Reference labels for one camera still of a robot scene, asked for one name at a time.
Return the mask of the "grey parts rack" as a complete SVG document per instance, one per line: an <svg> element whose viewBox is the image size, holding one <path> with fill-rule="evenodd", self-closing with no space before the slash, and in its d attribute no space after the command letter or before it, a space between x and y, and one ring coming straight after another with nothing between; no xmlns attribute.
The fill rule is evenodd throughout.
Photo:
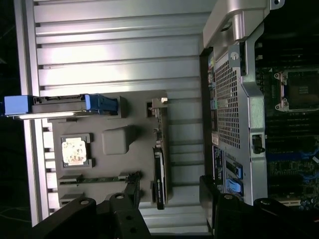
<svg viewBox="0 0 319 239"><path fill-rule="evenodd" d="M123 191L125 181L60 185L58 179L69 175L86 178L117 177L140 172L143 201L153 201L154 128L157 120L152 114L152 99L167 98L165 91L141 91L103 94L119 100L117 115L90 115L49 119L53 128L55 173L58 202L65 206L81 196L97 202L112 193ZM68 166L63 162L62 142L80 137L86 142L87 161L84 165Z"/></svg>

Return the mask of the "silver PC case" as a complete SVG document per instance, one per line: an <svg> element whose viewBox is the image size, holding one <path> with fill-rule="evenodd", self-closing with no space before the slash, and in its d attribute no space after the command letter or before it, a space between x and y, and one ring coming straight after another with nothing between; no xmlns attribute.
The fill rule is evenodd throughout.
<svg viewBox="0 0 319 239"><path fill-rule="evenodd" d="M199 45L204 175L214 180L217 146L223 151L224 194L253 205L270 198L266 151L255 154L252 148L255 134L266 146L265 100L256 72L319 67L319 0L215 0ZM212 143L213 132L219 145ZM243 166L243 179L235 163ZM243 195L227 191L226 179L241 181ZM319 211L290 208L319 222Z"/></svg>

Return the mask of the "black chassis intrusion switch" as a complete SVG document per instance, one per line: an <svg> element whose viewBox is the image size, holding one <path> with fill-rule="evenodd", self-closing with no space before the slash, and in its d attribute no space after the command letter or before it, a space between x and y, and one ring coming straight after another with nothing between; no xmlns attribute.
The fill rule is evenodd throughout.
<svg viewBox="0 0 319 239"><path fill-rule="evenodd" d="M255 154L261 154L265 152L265 148L263 147L263 144L262 144L261 134L252 135L252 148Z"/></svg>

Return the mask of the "green RAM stick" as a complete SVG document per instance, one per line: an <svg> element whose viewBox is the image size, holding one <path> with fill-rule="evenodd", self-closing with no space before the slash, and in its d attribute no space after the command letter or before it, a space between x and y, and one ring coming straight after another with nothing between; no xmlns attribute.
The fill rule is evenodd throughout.
<svg viewBox="0 0 319 239"><path fill-rule="evenodd" d="M125 181L127 178L128 178L128 175L117 176L117 177L95 177L95 178L86 178L83 175L69 175L69 176L63 176L59 178L58 182L60 185L108 183L108 182Z"/></svg>

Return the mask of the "black regulatory label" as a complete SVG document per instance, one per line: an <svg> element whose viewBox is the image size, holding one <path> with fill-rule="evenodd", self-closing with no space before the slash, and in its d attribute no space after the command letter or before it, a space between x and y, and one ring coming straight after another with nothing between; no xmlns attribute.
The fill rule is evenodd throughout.
<svg viewBox="0 0 319 239"><path fill-rule="evenodd" d="M214 181L217 189L224 193L224 160L223 151L213 146Z"/></svg>

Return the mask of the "CPU socket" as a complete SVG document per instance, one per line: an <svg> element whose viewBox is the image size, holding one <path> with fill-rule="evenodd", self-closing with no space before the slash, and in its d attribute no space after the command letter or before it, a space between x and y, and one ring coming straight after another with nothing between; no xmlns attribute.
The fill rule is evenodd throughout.
<svg viewBox="0 0 319 239"><path fill-rule="evenodd" d="M285 113L319 111L319 68L285 70L274 74L279 81L279 103Z"/></svg>

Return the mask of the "hard disk in blue carrier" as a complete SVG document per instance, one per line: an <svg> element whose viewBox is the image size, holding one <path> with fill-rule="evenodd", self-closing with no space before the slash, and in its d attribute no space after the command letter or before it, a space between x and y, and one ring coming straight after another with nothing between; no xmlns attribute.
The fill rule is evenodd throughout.
<svg viewBox="0 0 319 239"><path fill-rule="evenodd" d="M19 120L117 115L118 111L119 100L101 94L54 97L20 95L4 98L4 116Z"/></svg>

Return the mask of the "white PCI slot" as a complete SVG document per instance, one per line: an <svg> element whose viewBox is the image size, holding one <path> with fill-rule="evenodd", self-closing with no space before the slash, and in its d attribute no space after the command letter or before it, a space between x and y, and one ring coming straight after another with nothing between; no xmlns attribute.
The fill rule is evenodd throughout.
<svg viewBox="0 0 319 239"><path fill-rule="evenodd" d="M301 200L296 198L284 198L280 202L287 207L298 207L301 204Z"/></svg>

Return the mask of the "silver CPU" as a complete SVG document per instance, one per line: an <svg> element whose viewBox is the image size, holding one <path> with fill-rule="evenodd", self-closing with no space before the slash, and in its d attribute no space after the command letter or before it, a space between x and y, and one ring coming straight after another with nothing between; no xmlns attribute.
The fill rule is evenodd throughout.
<svg viewBox="0 0 319 239"><path fill-rule="evenodd" d="M84 165L87 161L86 142L82 138L67 138L61 146L63 162L68 166Z"/></svg>

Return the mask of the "green Dell motherboard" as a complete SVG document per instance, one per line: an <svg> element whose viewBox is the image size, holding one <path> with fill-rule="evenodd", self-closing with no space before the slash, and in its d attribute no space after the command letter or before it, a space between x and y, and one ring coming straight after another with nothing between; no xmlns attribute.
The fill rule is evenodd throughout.
<svg viewBox="0 0 319 239"><path fill-rule="evenodd" d="M256 82L265 100L265 151L268 196L301 200L300 211L319 211L319 111L285 113L279 103L279 81L285 70L319 67L260 68Z"/></svg>

